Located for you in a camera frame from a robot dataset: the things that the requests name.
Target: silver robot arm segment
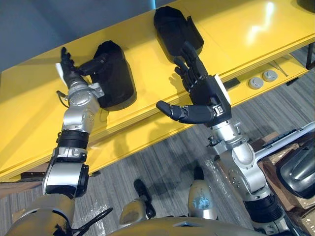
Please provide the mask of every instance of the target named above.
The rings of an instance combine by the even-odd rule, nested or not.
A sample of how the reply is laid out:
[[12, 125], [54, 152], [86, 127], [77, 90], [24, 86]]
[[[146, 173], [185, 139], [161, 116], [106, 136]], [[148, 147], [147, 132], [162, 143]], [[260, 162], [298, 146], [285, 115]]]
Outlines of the silver robot arm segment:
[[219, 155], [230, 182], [240, 194], [254, 228], [268, 235], [289, 231], [284, 212], [271, 192], [255, 152], [240, 128], [227, 120], [211, 127], [211, 154]]

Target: yellow table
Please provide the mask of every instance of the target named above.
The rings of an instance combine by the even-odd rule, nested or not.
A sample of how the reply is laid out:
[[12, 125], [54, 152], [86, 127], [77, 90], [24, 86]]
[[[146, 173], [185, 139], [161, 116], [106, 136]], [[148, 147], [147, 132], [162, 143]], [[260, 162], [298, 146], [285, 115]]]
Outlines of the yellow table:
[[[307, 72], [287, 54], [315, 41], [314, 14], [294, 1], [180, 0], [170, 6], [192, 16], [204, 39], [200, 58], [208, 72], [223, 81], [238, 76], [241, 84], [229, 91], [233, 106]], [[144, 13], [64, 45], [81, 64], [100, 43], [113, 40], [125, 52], [137, 90], [130, 107], [96, 115], [90, 173], [189, 127], [155, 108], [158, 100], [190, 101], [156, 39], [153, 15]], [[267, 64], [275, 59], [288, 76]], [[0, 181], [18, 180], [20, 173], [50, 159], [65, 111], [55, 93], [66, 91], [55, 71], [59, 60], [60, 47], [1, 74]], [[249, 88], [248, 79], [267, 68], [279, 78], [258, 90]]]

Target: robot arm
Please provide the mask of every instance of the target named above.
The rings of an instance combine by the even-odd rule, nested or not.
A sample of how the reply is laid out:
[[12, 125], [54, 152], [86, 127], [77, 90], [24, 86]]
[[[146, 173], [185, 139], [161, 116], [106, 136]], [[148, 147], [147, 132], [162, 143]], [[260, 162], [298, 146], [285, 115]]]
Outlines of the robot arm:
[[7, 236], [71, 236], [74, 200], [84, 195], [88, 184], [87, 144], [98, 112], [97, 98], [104, 96], [98, 83], [88, 85], [76, 72], [73, 60], [62, 49], [59, 68], [68, 87], [69, 108], [50, 160], [38, 198], [12, 225]]
[[231, 106], [227, 92], [216, 76], [208, 75], [195, 49], [185, 43], [182, 57], [174, 62], [175, 72], [183, 80], [193, 105], [171, 106], [159, 101], [157, 108], [167, 116], [183, 123], [204, 123], [211, 129], [210, 149], [219, 155], [228, 177], [242, 197], [252, 224], [257, 231], [275, 235], [289, 230], [284, 214], [272, 194], [262, 170], [255, 160], [255, 152], [231, 122]]

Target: black hand cover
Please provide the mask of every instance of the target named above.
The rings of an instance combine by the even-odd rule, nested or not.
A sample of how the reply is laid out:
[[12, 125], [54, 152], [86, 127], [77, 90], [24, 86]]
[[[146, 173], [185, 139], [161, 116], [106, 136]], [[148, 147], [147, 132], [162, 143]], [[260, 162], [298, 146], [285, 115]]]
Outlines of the black hand cover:
[[186, 41], [201, 52], [203, 39], [191, 17], [186, 20], [180, 10], [169, 6], [160, 7], [154, 15], [154, 26], [159, 42], [170, 61], [181, 56], [181, 48]]

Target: metal bracket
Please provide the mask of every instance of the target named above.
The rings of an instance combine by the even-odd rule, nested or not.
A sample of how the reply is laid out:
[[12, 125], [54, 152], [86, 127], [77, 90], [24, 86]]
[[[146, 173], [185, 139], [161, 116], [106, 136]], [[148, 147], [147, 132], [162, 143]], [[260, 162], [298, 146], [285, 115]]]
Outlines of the metal bracket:
[[309, 48], [307, 50], [307, 59], [306, 59], [306, 68], [311, 70], [315, 67], [315, 60], [312, 62], [312, 54], [313, 54], [314, 43], [309, 44]]

